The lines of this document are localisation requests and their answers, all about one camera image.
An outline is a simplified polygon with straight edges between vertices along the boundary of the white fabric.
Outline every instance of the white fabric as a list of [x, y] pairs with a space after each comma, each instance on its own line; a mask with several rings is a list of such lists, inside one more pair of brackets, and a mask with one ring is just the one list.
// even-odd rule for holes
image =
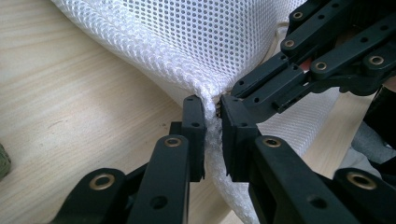
[[[246, 223], [257, 223], [247, 188], [225, 176], [216, 102], [256, 67], [276, 26], [304, 0], [52, 0], [81, 30], [138, 67], [176, 102], [196, 94], [208, 132], [205, 167], [227, 203]], [[337, 96], [311, 94], [261, 126], [303, 155]]]

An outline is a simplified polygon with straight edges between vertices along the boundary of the wooden table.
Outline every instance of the wooden table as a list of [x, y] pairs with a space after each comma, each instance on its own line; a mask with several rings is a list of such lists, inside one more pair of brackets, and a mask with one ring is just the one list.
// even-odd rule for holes
[[[369, 102], [343, 98], [304, 156], [329, 175]], [[333, 125], [343, 116], [347, 126]], [[0, 182], [0, 223], [49, 222], [85, 174], [102, 167], [129, 173], [146, 163], [174, 120], [181, 108], [172, 99], [51, 1], [0, 2], [0, 142], [12, 159]], [[331, 153], [321, 151], [328, 132]], [[209, 179], [191, 184], [190, 223], [219, 222], [240, 221]]]

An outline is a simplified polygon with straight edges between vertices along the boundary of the metal rivet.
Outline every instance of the metal rivet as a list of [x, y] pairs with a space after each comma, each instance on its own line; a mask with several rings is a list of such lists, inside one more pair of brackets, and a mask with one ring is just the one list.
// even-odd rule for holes
[[361, 189], [376, 189], [376, 183], [374, 180], [367, 177], [366, 175], [356, 172], [349, 172], [346, 175], [346, 179]]
[[294, 45], [294, 41], [293, 40], [287, 40], [287, 41], [285, 41], [285, 46], [286, 47], [293, 47], [293, 45]]
[[325, 70], [327, 68], [327, 64], [326, 63], [316, 63], [315, 64], [315, 68], [322, 71]]
[[372, 56], [369, 58], [369, 63], [374, 64], [374, 65], [380, 65], [381, 63], [384, 62], [384, 58], [381, 56]]
[[303, 15], [304, 15], [303, 12], [295, 12], [293, 14], [293, 18], [294, 19], [300, 19]]
[[281, 145], [280, 141], [274, 138], [264, 138], [262, 142], [268, 147], [280, 147]]
[[178, 138], [168, 138], [165, 140], [165, 145], [167, 147], [178, 147], [181, 145], [181, 140]]
[[[99, 179], [106, 180], [106, 183], [103, 183], [103, 184], [99, 183], [98, 184], [98, 180]], [[114, 184], [115, 181], [116, 181], [116, 177], [114, 177], [114, 175], [110, 175], [110, 174], [97, 175], [96, 177], [94, 177], [91, 180], [90, 188], [94, 189], [94, 190], [108, 189], [110, 186], [112, 186]]]

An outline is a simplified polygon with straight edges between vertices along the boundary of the mesh laundry bag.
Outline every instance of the mesh laundry bag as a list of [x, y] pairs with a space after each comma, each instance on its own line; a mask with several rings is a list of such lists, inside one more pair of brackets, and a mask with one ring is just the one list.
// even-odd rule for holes
[[[257, 223], [247, 184], [232, 183], [225, 175], [216, 102], [262, 61], [278, 25], [303, 0], [52, 1], [81, 30], [139, 68], [180, 105], [188, 95], [201, 97], [208, 127], [207, 176], [244, 222]], [[336, 97], [334, 90], [309, 94], [260, 129], [284, 138], [303, 155]]]

